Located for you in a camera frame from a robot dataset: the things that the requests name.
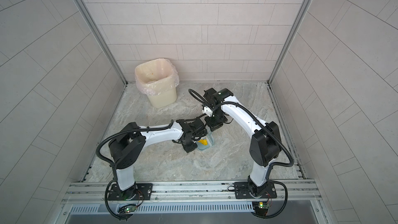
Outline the pale green hand brush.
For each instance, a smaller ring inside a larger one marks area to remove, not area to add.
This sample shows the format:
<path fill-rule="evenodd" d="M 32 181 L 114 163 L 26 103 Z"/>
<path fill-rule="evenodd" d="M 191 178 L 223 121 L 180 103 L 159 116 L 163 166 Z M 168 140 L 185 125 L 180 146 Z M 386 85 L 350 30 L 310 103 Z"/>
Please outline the pale green hand brush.
<path fill-rule="evenodd" d="M 212 132 L 210 130 L 207 130 L 207 140 L 210 143 L 212 143 L 212 144 L 214 143 L 214 137 L 213 137 Z"/>

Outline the yellow paper scrap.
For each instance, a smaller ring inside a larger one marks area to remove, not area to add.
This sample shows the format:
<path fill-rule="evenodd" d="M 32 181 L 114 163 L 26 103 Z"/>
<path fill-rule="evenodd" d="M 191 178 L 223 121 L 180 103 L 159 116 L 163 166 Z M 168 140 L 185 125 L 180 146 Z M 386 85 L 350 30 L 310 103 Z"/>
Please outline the yellow paper scrap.
<path fill-rule="evenodd" d="M 208 145 L 208 141 L 207 140 L 199 140 L 199 143 L 201 143 L 204 146 Z"/>

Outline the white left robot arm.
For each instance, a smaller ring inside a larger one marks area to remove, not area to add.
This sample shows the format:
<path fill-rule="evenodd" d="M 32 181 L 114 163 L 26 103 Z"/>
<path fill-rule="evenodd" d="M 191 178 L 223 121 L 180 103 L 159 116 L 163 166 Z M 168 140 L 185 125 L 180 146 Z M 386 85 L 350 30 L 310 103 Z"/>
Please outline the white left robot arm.
<path fill-rule="evenodd" d="M 198 117 L 191 120 L 171 120 L 167 125 L 152 127 L 127 124 L 120 132 L 101 141 L 96 156 L 112 168 L 113 179 L 121 191 L 135 188 L 134 163 L 143 149 L 150 145 L 172 141 L 185 152 L 197 149 L 197 142 L 208 134 L 206 124 Z"/>

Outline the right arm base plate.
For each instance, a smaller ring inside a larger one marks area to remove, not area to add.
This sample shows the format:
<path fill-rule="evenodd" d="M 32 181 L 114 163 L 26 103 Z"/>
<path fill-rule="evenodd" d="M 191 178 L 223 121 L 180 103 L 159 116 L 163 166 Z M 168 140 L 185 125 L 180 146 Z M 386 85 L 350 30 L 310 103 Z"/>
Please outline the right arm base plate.
<path fill-rule="evenodd" d="M 235 182 L 233 189 L 236 199 L 276 199 L 277 193 L 273 183 L 266 182 L 257 186 L 250 182 Z"/>

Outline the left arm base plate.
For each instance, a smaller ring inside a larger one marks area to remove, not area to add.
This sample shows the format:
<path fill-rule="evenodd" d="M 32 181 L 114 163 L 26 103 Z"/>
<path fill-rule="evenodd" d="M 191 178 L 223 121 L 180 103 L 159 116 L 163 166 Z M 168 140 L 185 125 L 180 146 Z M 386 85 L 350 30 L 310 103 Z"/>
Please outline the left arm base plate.
<path fill-rule="evenodd" d="M 108 200 L 110 201 L 143 201 L 150 200 L 153 184 L 135 183 L 132 187 L 122 191 L 117 183 L 113 183 L 108 190 Z"/>

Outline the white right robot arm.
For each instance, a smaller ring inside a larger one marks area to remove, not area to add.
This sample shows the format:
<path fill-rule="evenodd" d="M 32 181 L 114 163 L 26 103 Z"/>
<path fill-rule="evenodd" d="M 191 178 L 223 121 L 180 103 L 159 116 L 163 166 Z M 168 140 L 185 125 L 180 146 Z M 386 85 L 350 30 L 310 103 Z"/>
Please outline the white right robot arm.
<path fill-rule="evenodd" d="M 254 165 L 248 177 L 248 190 L 255 198 L 269 193 L 268 186 L 276 184 L 269 178 L 274 166 L 292 167 L 294 159 L 282 143 L 279 127 L 275 122 L 267 123 L 241 105 L 227 88 L 216 91 L 210 88 L 201 96 L 193 89 L 189 94 L 203 106 L 205 121 L 211 131 L 226 124 L 226 116 L 238 123 L 250 138 L 249 153 Z"/>

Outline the pale green dustpan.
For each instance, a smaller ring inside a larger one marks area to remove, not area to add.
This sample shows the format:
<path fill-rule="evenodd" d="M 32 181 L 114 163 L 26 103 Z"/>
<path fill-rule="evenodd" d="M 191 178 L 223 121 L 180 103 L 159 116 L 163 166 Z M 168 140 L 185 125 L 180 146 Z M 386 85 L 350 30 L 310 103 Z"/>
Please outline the pale green dustpan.
<path fill-rule="evenodd" d="M 211 132 L 208 132 L 205 137 L 202 137 L 199 141 L 196 142 L 197 149 L 203 151 L 207 148 L 210 148 L 214 145 L 214 138 Z"/>

